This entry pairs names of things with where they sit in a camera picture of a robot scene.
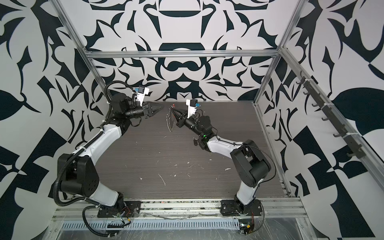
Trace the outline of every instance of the black cable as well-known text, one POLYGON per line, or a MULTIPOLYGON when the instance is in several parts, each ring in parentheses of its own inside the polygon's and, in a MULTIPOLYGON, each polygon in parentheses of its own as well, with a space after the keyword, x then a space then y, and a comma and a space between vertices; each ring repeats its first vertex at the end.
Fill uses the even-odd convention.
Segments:
POLYGON ((257 232, 264 224, 264 220, 265 220, 265 212, 264 212, 264 207, 263 207, 263 204, 260 202, 260 205, 262 206, 262 210, 263 210, 263 220, 262 220, 262 223, 260 224, 260 226, 256 229, 256 230, 253 230, 252 232, 250 233, 253 233, 253 232, 257 232))
POLYGON ((138 123, 137 125, 132 125, 132 122, 131 122, 131 126, 132 126, 132 127, 137 127, 137 126, 140 125, 140 123, 141 123, 141 117, 139 117, 139 118, 140 118, 140 121, 139 121, 139 123, 138 123))
POLYGON ((130 220, 128 220, 128 223, 123 224, 123 225, 110 225, 110 224, 108 224, 108 228, 122 228, 122 227, 128 226, 129 224, 131 224, 130 220))
MULTIPOLYGON (((101 137, 101 135, 103 134, 104 132, 100 131, 93 139, 91 139, 87 144, 85 144, 84 148, 87 149, 91 144, 93 144, 99 137, 101 137)), ((57 178, 53 184, 53 191, 52 191, 52 194, 53 194, 53 200, 55 201, 55 203, 58 205, 58 206, 68 206, 74 202, 77 202, 77 201, 80 201, 80 200, 85 200, 86 197, 78 197, 78 198, 75 198, 75 199, 72 199, 68 202, 62 202, 59 198, 59 189, 60 189, 60 185, 61 185, 61 178, 63 177, 64 175, 64 172, 67 170, 67 168, 69 167, 69 165, 82 153, 84 152, 84 148, 80 149, 79 151, 77 151, 74 155, 72 155, 72 157, 70 157, 68 159, 68 161, 64 164, 64 166, 60 169, 59 173, 57 174, 57 178)))
POLYGON ((95 208, 95 206, 87 206, 83 209, 83 213, 82 213, 82 217, 83 217, 83 221, 84 221, 84 224, 85 226, 91 231, 91 233, 99 236, 99 237, 113 237, 113 236, 116 236, 116 234, 107 234, 107 233, 100 233, 100 232, 97 232, 96 230, 94 230, 90 225, 89 223, 87 222, 87 218, 85 217, 85 211, 87 211, 88 209, 93 209, 95 208))
POLYGON ((224 140, 221 140, 220 138, 217 138, 217 140, 219 140, 219 141, 222 141, 222 142, 226 142, 226 143, 229 143, 229 144, 233 144, 233 145, 236 145, 236 146, 247 146, 247 147, 253 147, 253 148, 256 148, 257 150, 260 150, 260 151, 262 151, 264 154, 266 154, 268 157, 269 157, 269 159, 271 159, 271 161, 272 161, 272 163, 273 163, 273 167, 275 168, 275 173, 273 174, 273 176, 270 178, 270 179, 268 179, 268 180, 265 180, 265 181, 262 181, 261 182, 261 184, 262 183, 264 183, 264 182, 268 182, 268 181, 271 181, 274 177, 276 177, 276 165, 275 165, 275 162, 273 161, 273 159, 272 159, 272 157, 271 156, 269 156, 269 154, 268 153, 266 153, 265 151, 263 151, 263 150, 261 150, 260 148, 258 148, 258 147, 254 147, 254 146, 251 146, 251 145, 247 145, 247 144, 235 144, 234 142, 227 142, 227 141, 224 141, 224 140))
POLYGON ((100 129, 103 129, 103 126, 106 124, 106 122, 108 121, 109 117, 111 116, 111 112, 112 112, 112 106, 109 105, 108 112, 105 115, 105 119, 104 119, 103 123, 100 125, 100 129))
POLYGON ((133 95, 136 95, 136 91, 133 89, 133 87, 131 85, 127 84, 126 82, 118 81, 118 80, 117 81, 112 81, 112 82, 108 83, 107 85, 105 85, 105 87, 104 87, 104 95, 105 95, 107 101, 109 103, 111 102, 111 99, 109 98, 107 90, 108 90, 109 86, 111 86, 112 84, 115 84, 115 83, 121 83, 124 86, 126 86, 127 88, 130 88, 132 90, 132 102, 133 102, 133 99, 134 99, 133 95))

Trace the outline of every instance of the dark wooden table surface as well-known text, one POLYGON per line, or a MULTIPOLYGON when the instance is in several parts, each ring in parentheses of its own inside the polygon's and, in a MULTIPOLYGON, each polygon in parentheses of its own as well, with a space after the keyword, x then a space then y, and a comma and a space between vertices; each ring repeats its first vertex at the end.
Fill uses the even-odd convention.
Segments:
MULTIPOLYGON (((125 198, 233 197, 240 186, 240 178, 232 159, 194 146, 196 135, 185 126, 175 126, 169 132, 166 114, 171 104, 165 102, 161 112, 143 119, 138 127, 130 127, 105 151, 96 165, 100 181, 122 192, 125 198)), ((204 115, 210 116, 220 137, 232 141, 251 139, 269 153, 251 102, 201 104, 204 115)), ((175 106, 187 108, 180 102, 175 106)), ((278 176, 262 184, 256 195, 284 196, 278 176)))

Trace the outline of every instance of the metal vent grille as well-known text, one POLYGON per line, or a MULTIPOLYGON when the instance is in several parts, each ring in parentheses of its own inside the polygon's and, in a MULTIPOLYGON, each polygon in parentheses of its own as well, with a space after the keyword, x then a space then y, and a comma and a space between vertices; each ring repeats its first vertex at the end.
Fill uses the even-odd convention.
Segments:
MULTIPOLYGON (((93 229, 106 229, 107 221, 89 221, 93 229)), ((84 230, 85 224, 81 220, 64 221, 62 230, 84 230)), ((133 220, 125 230, 181 230, 181 229, 231 229, 238 230, 237 219, 183 219, 183 220, 133 220)))

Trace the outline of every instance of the white debris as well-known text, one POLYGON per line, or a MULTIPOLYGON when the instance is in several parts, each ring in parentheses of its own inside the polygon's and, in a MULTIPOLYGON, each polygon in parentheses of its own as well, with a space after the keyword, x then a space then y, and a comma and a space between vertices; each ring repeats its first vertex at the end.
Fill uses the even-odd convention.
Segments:
MULTIPOLYGON (((160 174, 158 174, 160 176, 160 174)), ((161 176, 160 176, 161 177, 161 176)), ((161 180, 163 180, 164 186, 166 185, 164 179, 161 177, 161 180)))

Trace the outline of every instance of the black and white backdrop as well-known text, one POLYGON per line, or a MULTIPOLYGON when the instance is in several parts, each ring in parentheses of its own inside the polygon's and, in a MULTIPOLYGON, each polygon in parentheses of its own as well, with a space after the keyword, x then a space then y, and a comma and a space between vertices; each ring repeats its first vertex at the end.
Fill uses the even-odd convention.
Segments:
POLYGON ((62 0, 92 51, 277 48, 297 0, 62 0))
MULTIPOLYGON (((288 49, 383 158, 380 0, 310 0, 288 49)), ((281 60, 260 100, 279 162, 320 237, 382 239, 384 193, 281 60)))
MULTIPOLYGON (((94 63, 105 80, 148 87, 149 101, 253 100, 272 57, 103 58, 94 63)), ((124 92, 125 87, 110 87, 124 92)))
POLYGON ((1 239, 32 239, 56 209, 57 158, 90 140, 108 110, 47 0, 0 1, 1 239))

